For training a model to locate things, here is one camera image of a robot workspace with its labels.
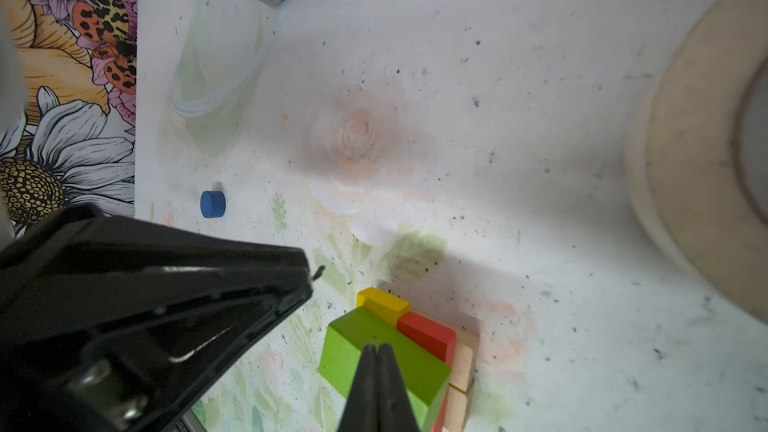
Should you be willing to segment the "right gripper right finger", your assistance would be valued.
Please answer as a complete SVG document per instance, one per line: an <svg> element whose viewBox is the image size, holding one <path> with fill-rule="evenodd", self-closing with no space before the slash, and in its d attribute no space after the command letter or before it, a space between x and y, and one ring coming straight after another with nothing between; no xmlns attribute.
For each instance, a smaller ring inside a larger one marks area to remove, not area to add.
<svg viewBox="0 0 768 432"><path fill-rule="evenodd" d="M382 432L419 432L395 351L381 344L377 352L378 430Z"/></svg>

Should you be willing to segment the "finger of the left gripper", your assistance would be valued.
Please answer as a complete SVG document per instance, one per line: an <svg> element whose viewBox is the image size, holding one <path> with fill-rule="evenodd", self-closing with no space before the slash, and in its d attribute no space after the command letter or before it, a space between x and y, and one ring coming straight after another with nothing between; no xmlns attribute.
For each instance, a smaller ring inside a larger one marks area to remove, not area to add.
<svg viewBox="0 0 768 432"><path fill-rule="evenodd" d="M62 209L1 252L1 333L63 336L229 304L283 317L312 296L299 248L225 240L95 206Z"/></svg>
<svg viewBox="0 0 768 432"><path fill-rule="evenodd" d="M1 316L1 427L165 431L311 294L19 299Z"/></svg>

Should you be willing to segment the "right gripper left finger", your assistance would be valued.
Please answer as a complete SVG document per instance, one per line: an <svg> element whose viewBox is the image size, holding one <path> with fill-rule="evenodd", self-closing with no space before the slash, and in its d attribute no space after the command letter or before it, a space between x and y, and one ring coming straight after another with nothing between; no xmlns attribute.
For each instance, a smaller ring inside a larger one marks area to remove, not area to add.
<svg viewBox="0 0 768 432"><path fill-rule="evenodd" d="M361 352L338 432L378 430L378 352L367 345Z"/></svg>

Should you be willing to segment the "green wood block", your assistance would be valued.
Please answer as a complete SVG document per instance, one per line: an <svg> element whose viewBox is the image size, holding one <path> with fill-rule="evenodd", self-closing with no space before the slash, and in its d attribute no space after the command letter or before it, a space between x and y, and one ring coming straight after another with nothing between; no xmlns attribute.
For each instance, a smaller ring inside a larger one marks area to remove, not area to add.
<svg viewBox="0 0 768 432"><path fill-rule="evenodd" d="M404 380L419 429L436 424L452 369L366 308L356 308L332 321L326 331L319 373L348 398L363 348L389 344Z"/></svg>

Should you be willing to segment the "natural wood block 31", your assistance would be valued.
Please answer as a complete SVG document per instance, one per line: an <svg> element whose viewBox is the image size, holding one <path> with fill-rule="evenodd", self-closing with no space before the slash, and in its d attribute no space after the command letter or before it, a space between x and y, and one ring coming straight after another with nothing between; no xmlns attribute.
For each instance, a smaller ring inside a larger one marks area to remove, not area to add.
<svg viewBox="0 0 768 432"><path fill-rule="evenodd" d="M444 414L440 431L463 432L470 414L470 405L475 383L466 391L450 386L444 404Z"/></svg>

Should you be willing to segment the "red wood block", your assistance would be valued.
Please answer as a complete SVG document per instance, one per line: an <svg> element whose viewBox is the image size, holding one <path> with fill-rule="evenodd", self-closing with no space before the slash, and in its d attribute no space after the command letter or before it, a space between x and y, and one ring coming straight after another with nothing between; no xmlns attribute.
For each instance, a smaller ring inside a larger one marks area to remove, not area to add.
<svg viewBox="0 0 768 432"><path fill-rule="evenodd" d="M451 381L456 332L414 312L400 319L397 330L414 343L404 349L401 371L416 421L421 431L432 431Z"/></svg>

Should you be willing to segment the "yellow wood block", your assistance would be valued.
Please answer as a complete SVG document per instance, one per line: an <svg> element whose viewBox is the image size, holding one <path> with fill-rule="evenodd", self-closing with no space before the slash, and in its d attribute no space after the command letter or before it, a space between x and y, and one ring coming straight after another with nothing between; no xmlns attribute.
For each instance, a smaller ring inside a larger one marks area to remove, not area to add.
<svg viewBox="0 0 768 432"><path fill-rule="evenodd" d="M356 306L368 309L394 328L400 319L410 312L410 304L407 301L374 287L357 294Z"/></svg>

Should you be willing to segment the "natural wood block 51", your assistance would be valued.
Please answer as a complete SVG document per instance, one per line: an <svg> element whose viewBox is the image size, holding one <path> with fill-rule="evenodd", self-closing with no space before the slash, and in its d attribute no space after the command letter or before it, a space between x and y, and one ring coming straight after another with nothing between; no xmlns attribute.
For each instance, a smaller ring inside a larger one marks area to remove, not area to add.
<svg viewBox="0 0 768 432"><path fill-rule="evenodd" d="M454 327L454 331L457 342L450 384L462 392L467 392L474 381L480 338L463 327Z"/></svg>

